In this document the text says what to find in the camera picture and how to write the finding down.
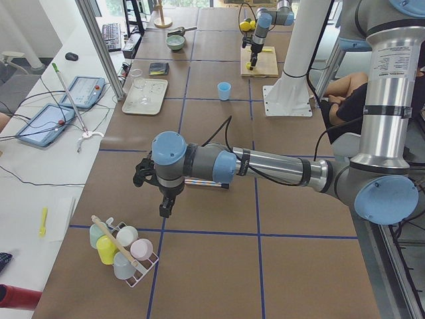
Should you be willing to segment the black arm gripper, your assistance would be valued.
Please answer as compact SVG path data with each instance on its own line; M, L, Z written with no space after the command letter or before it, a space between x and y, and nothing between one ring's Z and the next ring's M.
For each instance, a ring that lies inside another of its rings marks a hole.
M244 35L242 38L242 48L246 48L247 45L250 45L251 60L256 60L258 53L260 53L264 46L264 35L253 33L252 35Z

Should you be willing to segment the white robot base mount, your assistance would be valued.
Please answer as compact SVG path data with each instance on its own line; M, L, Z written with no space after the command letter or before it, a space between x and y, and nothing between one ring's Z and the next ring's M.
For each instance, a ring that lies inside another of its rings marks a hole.
M311 117L307 80L315 48L326 27L333 2L301 1L281 77L263 87L265 115L269 117Z

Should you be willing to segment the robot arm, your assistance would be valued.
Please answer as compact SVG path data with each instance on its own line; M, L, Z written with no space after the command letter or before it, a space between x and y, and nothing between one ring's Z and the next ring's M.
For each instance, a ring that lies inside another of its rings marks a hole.
M293 24L295 14L292 11L292 1L277 1L276 9L261 7L255 15L255 27L250 35L242 38L242 48L250 45L250 67L254 68L258 54L262 52L269 30L274 26L290 26Z
M309 68L325 29L331 1L302 1L292 13L289 1L276 12L261 9L256 30L246 43L258 54L272 25L294 29L283 73L263 89L270 117L266 135L284 146L309 142L301 113L308 107ZM177 132L162 132L150 154L136 166L133 183L159 188L162 217L169 217L185 178L230 183L253 175L290 187L311 187L350 207L358 216L391 225L416 208L419 192L403 157L414 79L424 41L423 1L344 1L339 44L344 51L370 51L371 64L359 150L347 162L288 157L206 142L186 142Z

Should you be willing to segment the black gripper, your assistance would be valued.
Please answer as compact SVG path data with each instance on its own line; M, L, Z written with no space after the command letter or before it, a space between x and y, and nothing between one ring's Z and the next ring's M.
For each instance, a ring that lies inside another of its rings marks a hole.
M160 183L154 168L154 161L151 158L151 152L148 153L146 158L135 167L135 175L133 177L133 184L136 187L141 187L144 183L156 186L164 195L161 204L159 205L159 214L161 217L169 218L172 214L172 209L175 204L176 196L183 192L185 184L181 178L176 183L171 185L163 185Z

